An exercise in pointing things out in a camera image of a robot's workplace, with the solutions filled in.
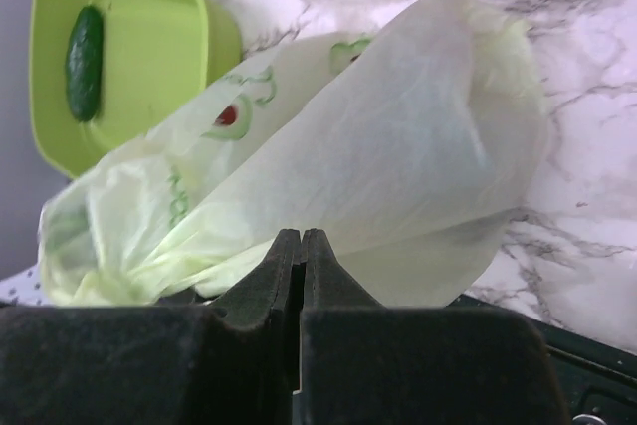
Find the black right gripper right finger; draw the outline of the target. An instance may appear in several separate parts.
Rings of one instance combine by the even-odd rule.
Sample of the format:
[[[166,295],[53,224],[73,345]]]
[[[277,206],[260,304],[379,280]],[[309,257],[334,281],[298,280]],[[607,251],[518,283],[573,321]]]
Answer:
[[[302,240],[301,314],[377,312],[383,306],[339,262],[324,230],[310,229]]]

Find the green avocado print plastic bag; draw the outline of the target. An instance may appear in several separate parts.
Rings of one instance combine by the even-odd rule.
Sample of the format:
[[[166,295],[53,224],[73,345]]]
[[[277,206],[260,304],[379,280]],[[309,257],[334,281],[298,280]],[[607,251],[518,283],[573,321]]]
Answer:
[[[244,61],[47,202],[38,267],[59,306],[233,287],[283,229],[322,229],[384,305],[444,307],[493,260],[544,151],[528,25],[418,0],[371,37]]]

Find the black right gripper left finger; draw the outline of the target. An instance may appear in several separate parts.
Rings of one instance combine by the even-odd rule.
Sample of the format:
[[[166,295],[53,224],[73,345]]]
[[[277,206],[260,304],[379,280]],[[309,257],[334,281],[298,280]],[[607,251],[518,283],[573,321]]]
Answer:
[[[300,382],[301,248],[299,231],[280,231],[257,267],[212,304],[226,312],[224,340],[239,362],[291,390]]]

